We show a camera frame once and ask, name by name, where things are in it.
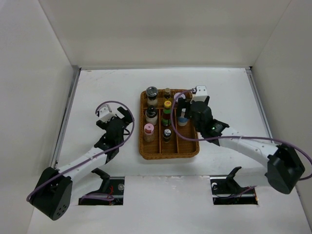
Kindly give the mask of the white lid red label jar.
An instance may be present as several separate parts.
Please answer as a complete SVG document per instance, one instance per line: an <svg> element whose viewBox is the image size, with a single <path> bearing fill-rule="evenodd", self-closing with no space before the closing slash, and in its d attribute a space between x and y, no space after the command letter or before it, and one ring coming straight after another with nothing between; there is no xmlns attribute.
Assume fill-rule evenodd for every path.
<svg viewBox="0 0 312 234"><path fill-rule="evenodd" d="M174 94L174 107L176 108L177 107L177 105L178 105L178 96L180 95L180 92L177 92L177 93L175 93Z"/></svg>

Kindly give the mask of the blue label salt shaker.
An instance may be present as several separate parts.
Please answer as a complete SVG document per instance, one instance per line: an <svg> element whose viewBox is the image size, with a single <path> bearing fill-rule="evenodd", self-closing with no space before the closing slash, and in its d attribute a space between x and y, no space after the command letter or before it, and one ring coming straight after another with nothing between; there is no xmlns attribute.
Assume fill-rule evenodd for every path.
<svg viewBox="0 0 312 234"><path fill-rule="evenodd" d="M185 117L185 111L186 109L183 108L181 111L181 116L177 118L177 124L181 127L186 126L188 123L188 118Z"/></svg>

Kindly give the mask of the yellow label oil bottle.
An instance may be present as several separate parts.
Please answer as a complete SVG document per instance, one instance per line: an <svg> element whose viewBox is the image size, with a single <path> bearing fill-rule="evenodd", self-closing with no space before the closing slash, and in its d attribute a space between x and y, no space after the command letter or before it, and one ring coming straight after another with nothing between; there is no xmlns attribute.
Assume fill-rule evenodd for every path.
<svg viewBox="0 0 312 234"><path fill-rule="evenodd" d="M171 98L171 89L170 88L165 88L163 96L164 96L164 98L166 100L169 100Z"/></svg>

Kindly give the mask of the green label sauce bottle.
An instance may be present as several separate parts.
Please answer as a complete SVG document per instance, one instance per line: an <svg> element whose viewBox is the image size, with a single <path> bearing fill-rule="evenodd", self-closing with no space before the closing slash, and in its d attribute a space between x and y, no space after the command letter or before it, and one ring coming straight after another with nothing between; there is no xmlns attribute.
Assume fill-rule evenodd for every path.
<svg viewBox="0 0 312 234"><path fill-rule="evenodd" d="M172 103L169 100L165 101L163 112L162 112L162 118L161 118L161 123L165 127L171 124L171 118L170 118L171 108L172 108Z"/></svg>

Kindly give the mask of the black top salt grinder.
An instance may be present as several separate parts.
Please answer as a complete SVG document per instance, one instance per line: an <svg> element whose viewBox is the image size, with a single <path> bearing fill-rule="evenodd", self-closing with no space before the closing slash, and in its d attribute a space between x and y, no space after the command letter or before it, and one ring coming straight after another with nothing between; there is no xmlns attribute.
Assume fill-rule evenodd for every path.
<svg viewBox="0 0 312 234"><path fill-rule="evenodd" d="M155 126L157 124L157 109L155 106L150 105L145 111L146 122Z"/></svg>

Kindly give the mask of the pink cap spice jar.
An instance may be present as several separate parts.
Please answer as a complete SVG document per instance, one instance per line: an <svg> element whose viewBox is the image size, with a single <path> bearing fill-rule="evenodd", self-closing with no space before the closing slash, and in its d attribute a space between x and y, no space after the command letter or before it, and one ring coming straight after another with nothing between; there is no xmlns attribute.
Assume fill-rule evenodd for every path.
<svg viewBox="0 0 312 234"><path fill-rule="evenodd" d="M154 130L155 130L154 125L152 125L150 123L147 123L147 124L144 125L143 139L146 142L154 141L154 139L155 139Z"/></svg>

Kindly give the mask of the black cap spice grinder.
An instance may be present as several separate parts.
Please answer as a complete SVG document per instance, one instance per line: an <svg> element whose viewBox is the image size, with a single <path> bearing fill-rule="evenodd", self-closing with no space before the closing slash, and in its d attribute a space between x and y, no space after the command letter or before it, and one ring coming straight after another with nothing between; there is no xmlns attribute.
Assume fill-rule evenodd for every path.
<svg viewBox="0 0 312 234"><path fill-rule="evenodd" d="M163 131L163 141L170 142L172 136L172 131L168 128L164 129Z"/></svg>

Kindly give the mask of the clear lid salt grinder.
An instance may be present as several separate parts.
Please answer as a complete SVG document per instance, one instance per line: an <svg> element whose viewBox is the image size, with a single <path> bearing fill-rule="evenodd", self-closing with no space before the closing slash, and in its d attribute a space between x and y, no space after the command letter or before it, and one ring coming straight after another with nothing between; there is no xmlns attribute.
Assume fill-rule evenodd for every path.
<svg viewBox="0 0 312 234"><path fill-rule="evenodd" d="M146 89L147 105L157 107L158 105L158 89L154 86L150 86Z"/></svg>

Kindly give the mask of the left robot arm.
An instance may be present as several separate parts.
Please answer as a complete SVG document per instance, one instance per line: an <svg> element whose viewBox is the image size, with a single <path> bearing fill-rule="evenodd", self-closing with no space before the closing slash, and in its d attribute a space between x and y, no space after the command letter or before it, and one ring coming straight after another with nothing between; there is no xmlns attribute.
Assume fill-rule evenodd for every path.
<svg viewBox="0 0 312 234"><path fill-rule="evenodd" d="M122 117L119 117L112 112L109 104L106 102L96 108L96 125L105 131L104 135L87 153L71 163L56 169L46 168L35 189L26 198L27 202L53 221L61 218L69 208L74 184L109 163L133 133L133 130L127 129L135 124L130 109L120 104L117 111Z"/></svg>

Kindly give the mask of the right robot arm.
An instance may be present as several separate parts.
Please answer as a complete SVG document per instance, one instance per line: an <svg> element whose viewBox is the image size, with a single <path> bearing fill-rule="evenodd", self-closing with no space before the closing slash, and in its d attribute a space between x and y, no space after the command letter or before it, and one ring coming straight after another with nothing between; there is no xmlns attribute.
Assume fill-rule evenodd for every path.
<svg viewBox="0 0 312 234"><path fill-rule="evenodd" d="M234 150L255 160L261 168L243 171L236 167L228 175L226 187L232 193L244 187L271 186L282 194L290 194L302 179L305 167L294 145L267 137L244 136L227 123L215 119L208 106L209 96L204 100L184 99L181 94L174 98L176 115L182 114L193 122L201 140L219 147Z"/></svg>

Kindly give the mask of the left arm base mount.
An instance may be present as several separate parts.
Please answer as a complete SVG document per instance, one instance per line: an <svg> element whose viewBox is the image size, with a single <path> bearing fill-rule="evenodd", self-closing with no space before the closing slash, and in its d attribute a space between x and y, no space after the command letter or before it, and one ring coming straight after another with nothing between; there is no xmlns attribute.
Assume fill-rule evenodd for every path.
<svg viewBox="0 0 312 234"><path fill-rule="evenodd" d="M78 200L80 206L118 206L123 205L125 177L111 177L103 170L96 168L92 173L98 175L102 183L98 190L83 195Z"/></svg>

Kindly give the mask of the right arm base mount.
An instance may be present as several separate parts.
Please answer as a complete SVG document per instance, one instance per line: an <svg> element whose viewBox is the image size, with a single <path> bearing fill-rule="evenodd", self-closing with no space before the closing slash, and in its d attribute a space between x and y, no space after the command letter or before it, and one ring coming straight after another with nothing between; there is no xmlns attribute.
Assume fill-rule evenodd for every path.
<svg viewBox="0 0 312 234"><path fill-rule="evenodd" d="M255 186L241 187L235 180L242 167L235 167L227 175L210 177L214 205L257 205Z"/></svg>

